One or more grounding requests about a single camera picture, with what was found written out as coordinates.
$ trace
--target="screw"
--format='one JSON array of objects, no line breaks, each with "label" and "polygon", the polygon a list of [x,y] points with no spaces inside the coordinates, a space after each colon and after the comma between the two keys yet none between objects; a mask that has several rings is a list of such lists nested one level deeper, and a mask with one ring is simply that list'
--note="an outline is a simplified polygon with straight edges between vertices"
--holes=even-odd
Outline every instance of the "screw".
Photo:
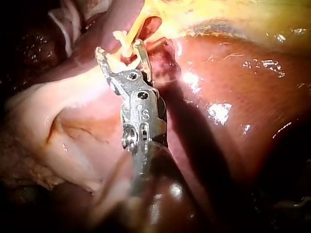
[{"label": "screw", "polygon": [[141,100],[145,100],[148,98],[148,93],[147,92],[139,92],[137,97],[140,98]]},{"label": "screw", "polygon": [[137,78],[137,74],[136,73],[130,73],[129,75],[129,79],[130,80],[135,80]]}]

